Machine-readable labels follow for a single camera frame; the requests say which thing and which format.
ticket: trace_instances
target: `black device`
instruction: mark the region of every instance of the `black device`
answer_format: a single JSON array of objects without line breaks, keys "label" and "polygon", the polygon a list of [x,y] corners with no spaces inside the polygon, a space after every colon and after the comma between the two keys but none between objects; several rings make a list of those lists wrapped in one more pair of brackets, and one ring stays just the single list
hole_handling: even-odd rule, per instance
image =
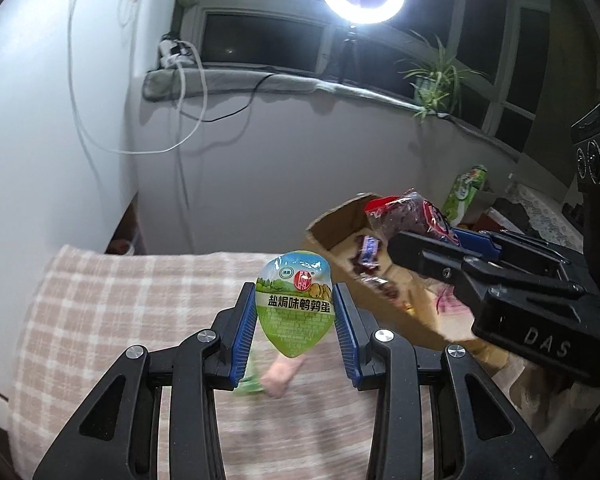
[{"label": "black device", "polygon": [[600,104],[571,127],[578,190],[600,187]]},{"label": "black device", "polygon": [[[245,283],[235,307],[176,348],[128,348],[67,422],[34,480],[155,480],[163,386],[172,388],[171,479],[224,479],[213,392],[232,390],[244,374],[254,289]],[[344,284],[334,287],[333,301],[347,375],[359,390],[378,390],[368,480],[420,480],[421,384],[431,388],[437,479],[558,478],[531,430],[462,347],[414,348],[358,310]]]},{"label": "black device", "polygon": [[478,337],[600,386],[600,291],[584,256],[512,232],[456,234],[462,247],[403,232],[388,253],[397,265],[453,285]]}]

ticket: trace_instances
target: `black cable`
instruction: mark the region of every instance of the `black cable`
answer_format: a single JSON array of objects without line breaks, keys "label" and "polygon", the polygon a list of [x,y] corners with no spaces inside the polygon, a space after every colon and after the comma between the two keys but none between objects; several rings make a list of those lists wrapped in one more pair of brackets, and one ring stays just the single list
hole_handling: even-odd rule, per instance
[{"label": "black cable", "polygon": [[[258,88],[260,88],[260,85],[262,85],[262,83],[264,83],[267,79],[269,79],[271,76],[274,76],[274,75],[278,75],[278,74],[277,73],[267,74],[262,79],[260,79],[260,81],[258,81],[257,85],[253,87],[253,90],[251,90],[249,102],[247,104],[245,104],[239,110],[236,110],[235,112],[231,112],[230,114],[227,114],[227,115],[216,117],[215,119],[202,119],[202,122],[203,123],[215,123],[216,121],[226,119],[227,117],[234,116],[234,115],[239,114],[240,112],[246,110],[247,108],[249,108],[249,106],[251,106],[251,103],[253,103],[253,99],[256,97],[256,92],[258,91]],[[175,107],[175,101],[173,99],[171,100],[171,104]],[[193,119],[195,121],[199,120],[197,117],[195,117],[191,114],[187,114],[186,112],[183,112],[182,110],[180,110],[180,114],[182,116],[186,117],[187,119]]]}]

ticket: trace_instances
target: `pink checkered fabric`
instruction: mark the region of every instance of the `pink checkered fabric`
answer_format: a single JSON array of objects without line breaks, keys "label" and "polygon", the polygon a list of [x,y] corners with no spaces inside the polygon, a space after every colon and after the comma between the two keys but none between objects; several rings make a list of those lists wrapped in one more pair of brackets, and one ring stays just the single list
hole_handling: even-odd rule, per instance
[{"label": "pink checkered fabric", "polygon": [[[10,397],[10,440],[23,479],[115,359],[132,344],[178,345],[234,305],[270,254],[107,256],[63,248],[29,309]],[[264,371],[276,351],[258,326],[252,359]],[[163,393],[159,477],[168,479],[169,389]],[[229,479],[363,479],[374,392],[351,386],[334,331],[282,399],[218,392],[216,409]],[[425,434],[430,475],[430,430]]]}]

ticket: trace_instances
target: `power strip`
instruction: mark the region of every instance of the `power strip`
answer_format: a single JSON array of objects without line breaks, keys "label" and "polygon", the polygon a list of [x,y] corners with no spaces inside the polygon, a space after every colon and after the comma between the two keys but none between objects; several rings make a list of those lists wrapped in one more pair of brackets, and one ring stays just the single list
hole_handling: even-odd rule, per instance
[{"label": "power strip", "polygon": [[162,40],[158,48],[160,49],[160,66],[162,68],[176,68],[176,62],[183,68],[196,65],[190,48],[179,40]]}]

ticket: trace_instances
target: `cable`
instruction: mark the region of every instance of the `cable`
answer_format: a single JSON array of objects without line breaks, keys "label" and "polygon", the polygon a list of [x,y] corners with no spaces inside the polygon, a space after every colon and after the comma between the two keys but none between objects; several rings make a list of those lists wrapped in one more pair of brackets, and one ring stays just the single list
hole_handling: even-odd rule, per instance
[{"label": "cable", "polygon": [[[179,142],[177,142],[170,148],[167,148],[164,150],[149,150],[146,152],[128,152],[126,150],[116,150],[113,148],[108,148],[106,146],[101,145],[97,140],[95,140],[93,137],[91,137],[91,134],[88,132],[87,128],[84,126],[84,123],[82,122],[82,117],[80,115],[80,110],[78,110],[78,104],[76,101],[75,91],[74,91],[74,53],[73,53],[72,31],[73,31],[73,26],[74,26],[75,7],[76,7],[77,3],[78,3],[78,0],[69,0],[69,17],[68,17],[68,21],[67,21],[67,77],[68,77],[68,85],[69,85],[69,98],[71,100],[72,112],[74,115],[74,124],[75,124],[78,135],[87,139],[93,146],[102,150],[103,152],[114,153],[116,155],[158,155],[161,153],[171,152],[171,151],[175,150],[177,147],[179,147],[179,146],[183,145],[185,142],[187,142],[187,140],[189,140],[193,136],[193,134],[198,130],[198,128],[200,127],[200,124],[203,123],[203,118],[206,113],[206,104],[208,101],[208,88],[206,86],[205,70],[204,70],[204,67],[202,66],[202,60],[200,59],[200,54],[198,53],[198,50],[196,49],[196,47],[192,43],[189,43],[188,41],[183,42],[183,43],[185,43],[191,49],[193,56],[196,60],[196,65],[200,72],[200,81],[202,83],[202,96],[203,96],[202,97],[202,110],[200,111],[200,118],[197,119],[198,122],[196,123],[196,126],[193,128],[193,130],[189,133],[189,135],[187,135],[184,139],[180,140]],[[176,110],[180,114],[180,113],[182,113],[182,104],[184,102],[184,98],[185,98],[185,94],[186,94],[186,78],[185,78],[184,70],[183,70],[180,62],[176,61],[176,67],[177,67],[178,73],[180,75],[180,97],[178,99],[178,105],[176,107]]]},{"label": "cable", "polygon": [[[260,79],[260,81],[258,81],[257,85],[254,86],[253,90],[251,90],[251,95],[249,97],[249,102],[247,102],[247,104],[245,104],[239,110],[236,110],[235,112],[231,112],[230,114],[227,114],[227,115],[216,117],[215,119],[202,119],[202,122],[203,123],[215,123],[216,121],[220,121],[222,119],[226,119],[227,117],[231,117],[231,116],[237,115],[241,111],[246,110],[247,108],[249,108],[249,106],[251,105],[251,103],[253,103],[253,99],[255,98],[256,92],[258,91],[258,88],[260,88],[260,85],[262,85],[262,83],[264,83],[267,79],[269,79],[271,76],[274,76],[274,75],[278,75],[278,74],[267,74],[262,79]],[[195,121],[199,121],[200,120],[199,118],[194,117],[193,115],[190,115],[190,114],[187,114],[186,112],[183,112],[181,108],[178,111],[179,111],[179,113],[182,116],[186,117],[187,119],[193,119]]]}]

